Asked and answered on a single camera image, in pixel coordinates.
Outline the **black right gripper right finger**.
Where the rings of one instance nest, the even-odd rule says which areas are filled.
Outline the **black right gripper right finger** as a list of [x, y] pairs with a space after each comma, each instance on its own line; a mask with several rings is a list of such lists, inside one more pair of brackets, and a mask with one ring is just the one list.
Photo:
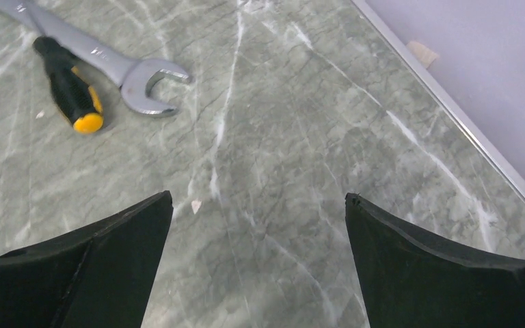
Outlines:
[[525, 260], [444, 238], [354, 193], [345, 205], [371, 327], [525, 327]]

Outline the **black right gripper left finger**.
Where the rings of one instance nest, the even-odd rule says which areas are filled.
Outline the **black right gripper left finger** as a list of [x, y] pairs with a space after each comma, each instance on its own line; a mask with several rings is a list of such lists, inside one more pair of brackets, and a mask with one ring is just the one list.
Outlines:
[[0, 327], [140, 327], [173, 214], [169, 191], [0, 256]]

